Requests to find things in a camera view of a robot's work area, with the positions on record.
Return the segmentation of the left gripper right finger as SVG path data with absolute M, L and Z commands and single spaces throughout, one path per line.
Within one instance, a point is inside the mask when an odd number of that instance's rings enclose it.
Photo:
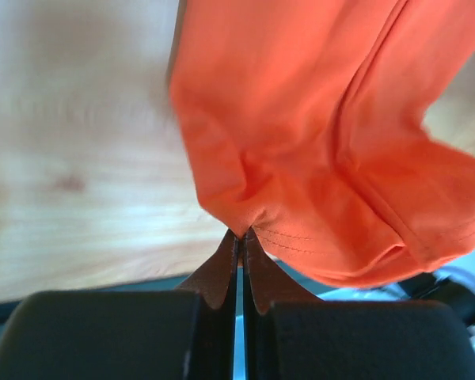
M 423 274 L 404 301 L 325 301 L 249 230 L 241 243 L 249 379 L 475 379 L 475 294 Z

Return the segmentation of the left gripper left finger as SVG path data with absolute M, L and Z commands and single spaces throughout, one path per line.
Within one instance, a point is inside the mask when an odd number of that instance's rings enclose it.
M 46 291 L 0 339 L 0 379 L 230 379 L 238 239 L 170 291 Z

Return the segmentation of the orange t shirt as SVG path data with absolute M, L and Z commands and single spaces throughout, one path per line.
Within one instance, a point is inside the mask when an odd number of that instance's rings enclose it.
M 475 249 L 475 158 L 429 106 L 475 51 L 475 1 L 189 1 L 169 83 L 201 207 L 332 287 Z

